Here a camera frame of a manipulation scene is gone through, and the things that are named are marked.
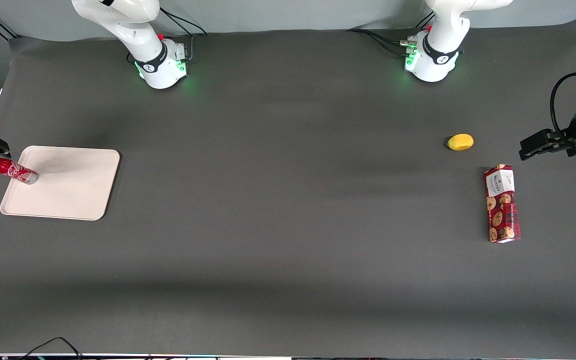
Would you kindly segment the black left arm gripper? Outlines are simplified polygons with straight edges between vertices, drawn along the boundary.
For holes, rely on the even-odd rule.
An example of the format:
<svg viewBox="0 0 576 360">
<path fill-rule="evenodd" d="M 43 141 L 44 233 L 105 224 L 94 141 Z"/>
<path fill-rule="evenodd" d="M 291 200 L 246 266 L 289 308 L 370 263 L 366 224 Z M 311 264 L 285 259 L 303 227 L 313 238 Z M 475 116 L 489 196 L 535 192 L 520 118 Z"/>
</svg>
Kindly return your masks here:
<svg viewBox="0 0 576 360">
<path fill-rule="evenodd" d="M 537 155 L 560 151 L 566 151 L 569 157 L 576 156 L 576 114 L 564 129 L 557 123 L 554 103 L 550 104 L 550 114 L 554 134 L 551 129 L 542 129 L 521 140 L 519 142 L 519 159 L 521 161 L 527 161 Z"/>
</svg>

